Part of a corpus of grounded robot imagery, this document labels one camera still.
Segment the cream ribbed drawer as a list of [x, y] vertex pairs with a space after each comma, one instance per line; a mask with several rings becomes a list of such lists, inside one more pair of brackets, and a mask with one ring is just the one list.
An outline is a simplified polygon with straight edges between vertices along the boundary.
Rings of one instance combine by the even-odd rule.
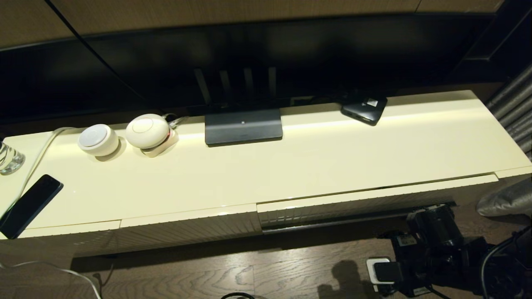
[[494, 174], [389, 189], [349, 192], [258, 204], [264, 231], [321, 225], [364, 217], [408, 213], [439, 204], [475, 200], [499, 183]]

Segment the white ribbed cabinet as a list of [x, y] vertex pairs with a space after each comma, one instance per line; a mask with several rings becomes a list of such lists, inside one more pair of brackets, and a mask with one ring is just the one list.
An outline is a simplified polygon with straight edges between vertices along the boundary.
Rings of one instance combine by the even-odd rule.
[[332, 103], [283, 108], [281, 119], [281, 140], [209, 147], [192, 117], [155, 158], [123, 142], [97, 159], [78, 147], [81, 129], [63, 131], [28, 182], [48, 174], [63, 189], [19, 238], [0, 235], [0, 253], [86, 257], [253, 236], [261, 203], [496, 175], [476, 201], [532, 174], [471, 91], [391, 97], [376, 126]]

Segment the black set-top box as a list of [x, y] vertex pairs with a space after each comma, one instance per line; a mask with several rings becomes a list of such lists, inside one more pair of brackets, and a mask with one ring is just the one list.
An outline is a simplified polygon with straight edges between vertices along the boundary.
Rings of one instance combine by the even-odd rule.
[[340, 108], [341, 114], [370, 126], [376, 126], [388, 104], [386, 97], [357, 95], [350, 97]]

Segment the grey pleated curtain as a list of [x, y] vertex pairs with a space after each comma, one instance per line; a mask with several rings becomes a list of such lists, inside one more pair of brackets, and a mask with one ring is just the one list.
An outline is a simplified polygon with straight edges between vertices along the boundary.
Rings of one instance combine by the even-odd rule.
[[[532, 162], [532, 62], [492, 96], [486, 107]], [[532, 175], [483, 197], [476, 210], [487, 217], [524, 214], [532, 218]]]

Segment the black flat television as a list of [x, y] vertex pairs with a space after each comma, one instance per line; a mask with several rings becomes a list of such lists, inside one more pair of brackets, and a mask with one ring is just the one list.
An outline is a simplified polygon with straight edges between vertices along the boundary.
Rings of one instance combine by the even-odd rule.
[[385, 15], [87, 36], [0, 50], [0, 124], [327, 91], [501, 82], [467, 57], [492, 15]]

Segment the large white round speaker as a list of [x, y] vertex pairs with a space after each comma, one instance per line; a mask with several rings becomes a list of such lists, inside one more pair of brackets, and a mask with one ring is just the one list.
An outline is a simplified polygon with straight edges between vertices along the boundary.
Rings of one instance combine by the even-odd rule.
[[178, 134], [165, 117], [150, 113], [128, 123], [125, 139], [146, 157], [155, 158], [177, 144]]

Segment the small white round speaker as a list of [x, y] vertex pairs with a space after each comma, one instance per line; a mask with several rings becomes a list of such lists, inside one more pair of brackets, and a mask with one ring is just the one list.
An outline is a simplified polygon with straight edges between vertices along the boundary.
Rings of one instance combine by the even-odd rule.
[[81, 132], [78, 147], [94, 157], [111, 155], [118, 149], [118, 135], [105, 124], [92, 125]]

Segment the black smartphone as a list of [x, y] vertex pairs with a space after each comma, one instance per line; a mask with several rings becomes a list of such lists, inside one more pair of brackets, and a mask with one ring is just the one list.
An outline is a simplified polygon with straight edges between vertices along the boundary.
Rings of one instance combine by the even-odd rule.
[[18, 238], [63, 186], [50, 175], [40, 177], [0, 218], [0, 233], [9, 240]]

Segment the clear drinking glass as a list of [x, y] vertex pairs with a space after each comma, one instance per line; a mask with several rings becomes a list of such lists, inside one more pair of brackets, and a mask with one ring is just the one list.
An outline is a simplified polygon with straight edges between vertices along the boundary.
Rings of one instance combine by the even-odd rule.
[[17, 172], [25, 162], [25, 155], [13, 147], [0, 142], [0, 175]]

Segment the grey television base plate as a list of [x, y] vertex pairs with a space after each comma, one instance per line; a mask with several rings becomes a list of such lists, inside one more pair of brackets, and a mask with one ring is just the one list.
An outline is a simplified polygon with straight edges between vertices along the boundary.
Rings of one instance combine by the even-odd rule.
[[205, 143], [209, 147], [281, 140], [280, 109], [207, 114]]

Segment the black wall frame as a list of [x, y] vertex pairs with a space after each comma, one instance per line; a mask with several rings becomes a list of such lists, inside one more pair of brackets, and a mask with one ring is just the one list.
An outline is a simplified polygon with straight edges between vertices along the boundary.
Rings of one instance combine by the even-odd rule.
[[505, 0], [446, 77], [449, 83], [505, 83], [532, 65], [532, 0]]

